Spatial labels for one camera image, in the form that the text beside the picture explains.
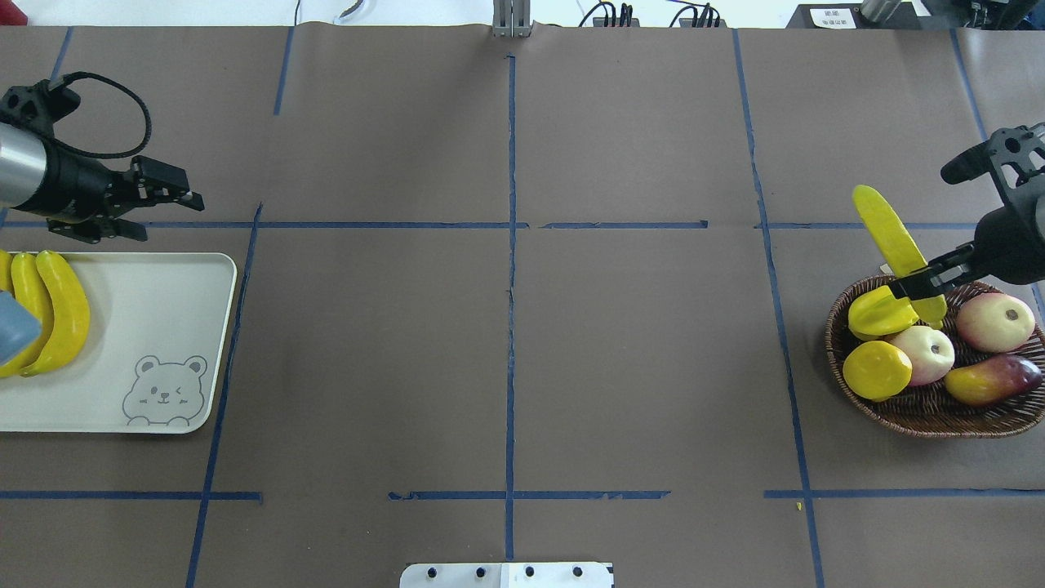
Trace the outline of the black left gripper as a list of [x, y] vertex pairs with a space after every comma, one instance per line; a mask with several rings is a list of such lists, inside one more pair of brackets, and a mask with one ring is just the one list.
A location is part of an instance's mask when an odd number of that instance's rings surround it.
[[146, 242], [146, 228], [121, 217], [130, 211], [131, 201], [137, 206], [172, 203], [205, 211], [204, 198], [190, 189], [182, 167], [137, 155], [131, 158], [131, 172], [118, 172], [57, 146], [46, 146], [45, 154], [47, 171], [37, 191], [37, 214], [60, 237], [86, 244], [112, 238]]

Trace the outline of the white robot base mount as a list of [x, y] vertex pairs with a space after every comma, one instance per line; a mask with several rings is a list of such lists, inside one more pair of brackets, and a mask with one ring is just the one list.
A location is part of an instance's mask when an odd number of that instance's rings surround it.
[[616, 570], [600, 562], [412, 564], [400, 587], [616, 587]]

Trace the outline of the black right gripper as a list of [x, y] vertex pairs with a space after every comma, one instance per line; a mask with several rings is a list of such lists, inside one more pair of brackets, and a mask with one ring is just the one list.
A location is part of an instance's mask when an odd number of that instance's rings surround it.
[[973, 242], [933, 258], [926, 267], [888, 284], [896, 299], [930, 299], [990, 275], [1011, 284], [1044, 278], [1043, 178], [1011, 187], [995, 178], [1003, 205], [982, 216]]

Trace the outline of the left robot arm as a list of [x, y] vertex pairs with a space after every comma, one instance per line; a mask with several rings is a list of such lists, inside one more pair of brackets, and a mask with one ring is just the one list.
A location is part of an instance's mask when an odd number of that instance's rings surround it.
[[[142, 156], [127, 171], [2, 126], [2, 205], [42, 217], [60, 237], [97, 244], [106, 238], [144, 242], [133, 209], [175, 203], [201, 211], [186, 171]], [[56, 371], [82, 354], [91, 328], [82, 279], [56, 251], [2, 254], [2, 376]]]

